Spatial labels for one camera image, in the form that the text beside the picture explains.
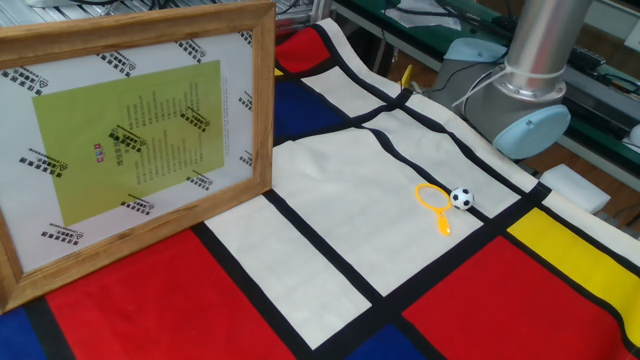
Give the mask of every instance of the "yellow toy magnifying glass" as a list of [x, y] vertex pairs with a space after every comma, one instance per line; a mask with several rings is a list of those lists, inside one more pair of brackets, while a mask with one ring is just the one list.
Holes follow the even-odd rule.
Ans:
[[[424, 202], [424, 200], [422, 200], [422, 198], [420, 197], [420, 189], [425, 188], [425, 187], [430, 187], [430, 188], [433, 188], [433, 189], [436, 189], [436, 190], [440, 191], [442, 193], [442, 195], [444, 195], [444, 197], [447, 199], [447, 206], [445, 206], [443, 208], [437, 208], [435, 206], [431, 206], [431, 205], [427, 204], [426, 202]], [[422, 204], [424, 207], [426, 207], [429, 210], [433, 210], [436, 213], [436, 216], [438, 217], [438, 230], [440, 230], [442, 235], [444, 235], [444, 236], [451, 235], [451, 228], [449, 227], [449, 221], [447, 221], [447, 217], [444, 215], [444, 212], [449, 210], [449, 208], [451, 207], [451, 201], [449, 200], [449, 194], [447, 194], [446, 191], [440, 189], [439, 187], [437, 187], [437, 186], [435, 186], [433, 184], [420, 184], [420, 185], [416, 186], [416, 199], [418, 199], [420, 204]]]

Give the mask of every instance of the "green table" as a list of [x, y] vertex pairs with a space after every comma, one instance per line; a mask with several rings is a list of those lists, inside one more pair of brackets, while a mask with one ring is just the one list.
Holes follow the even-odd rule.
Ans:
[[[490, 22], [492, 18], [500, 15], [469, 0], [449, 0], [448, 2], [477, 16], [484, 22]], [[387, 34], [387, 37], [393, 37], [395, 38], [394, 40], [399, 39], [406, 43], [413, 51], [413, 53], [407, 51], [409, 55], [416, 57], [429, 66], [435, 63], [436, 66], [432, 67], [436, 70], [439, 69], [437, 62], [442, 61], [449, 46], [456, 39], [473, 37], [501, 45], [508, 44], [508, 40], [503, 37], [478, 30], [464, 22], [462, 23], [461, 31], [444, 26], [406, 28], [384, 14], [385, 4], [388, 4], [386, 0], [334, 0], [334, 3], [338, 5], [338, 12], [351, 20], [354, 20], [353, 17], [357, 17], [358, 21], [354, 21], [368, 30], [375, 33], [375, 28], [382, 29]], [[598, 72], [621, 74], [607, 65], [601, 66]], [[590, 152], [579, 153], [578, 155], [640, 191], [640, 153], [631, 150], [613, 136], [589, 125], [588, 119], [585, 118], [574, 116], [565, 135], [580, 143]], [[606, 159], [605, 161], [609, 162], [609, 164], [598, 163], [602, 162], [603, 159]]]

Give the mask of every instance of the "magnifying glass handle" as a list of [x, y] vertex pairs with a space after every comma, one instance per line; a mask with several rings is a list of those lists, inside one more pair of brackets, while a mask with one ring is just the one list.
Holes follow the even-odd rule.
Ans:
[[444, 236], [451, 235], [451, 228], [449, 227], [449, 221], [447, 220], [447, 217], [444, 216], [444, 212], [442, 211], [436, 212], [436, 216], [438, 217], [438, 230], [440, 230], [440, 232]]

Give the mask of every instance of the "red fabric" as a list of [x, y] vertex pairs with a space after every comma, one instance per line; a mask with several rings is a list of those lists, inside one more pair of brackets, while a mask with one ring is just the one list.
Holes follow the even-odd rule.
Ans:
[[291, 73], [309, 70], [329, 56], [320, 35], [312, 28], [300, 30], [276, 47], [278, 62]]
[[79, 360], [293, 358], [190, 230], [46, 298]]
[[628, 359], [614, 318], [502, 237], [403, 314], [448, 359]]

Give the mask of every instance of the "picture frame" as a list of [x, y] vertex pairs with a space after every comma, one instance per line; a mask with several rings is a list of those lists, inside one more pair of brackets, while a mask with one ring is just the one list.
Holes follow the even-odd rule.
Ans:
[[253, 36], [252, 176], [26, 272], [0, 208], [0, 314], [271, 188], [275, 4], [216, 4], [0, 29], [0, 69], [243, 31]]

